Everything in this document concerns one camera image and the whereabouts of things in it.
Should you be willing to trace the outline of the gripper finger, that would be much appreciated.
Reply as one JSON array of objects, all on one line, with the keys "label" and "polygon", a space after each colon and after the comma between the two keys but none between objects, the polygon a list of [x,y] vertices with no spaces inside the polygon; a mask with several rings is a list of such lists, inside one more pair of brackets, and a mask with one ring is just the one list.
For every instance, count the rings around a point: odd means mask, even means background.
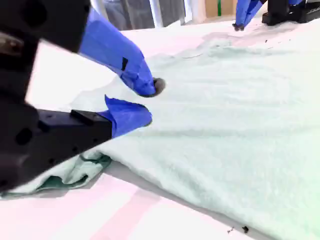
[{"label": "gripper finger", "polygon": [[89,11],[79,54],[112,70],[139,96],[155,97],[166,86],[163,79],[152,76],[140,48],[93,7]]},{"label": "gripper finger", "polygon": [[39,110],[37,173],[113,138],[146,127],[152,114],[142,104],[105,97],[106,110]]},{"label": "gripper finger", "polygon": [[245,20],[247,17],[248,0],[238,0],[235,10],[235,22],[232,24],[234,30],[242,31],[245,27]]},{"label": "gripper finger", "polygon": [[247,26],[252,18],[257,14],[259,9],[262,7],[260,0],[251,0],[245,16],[245,25]]}]

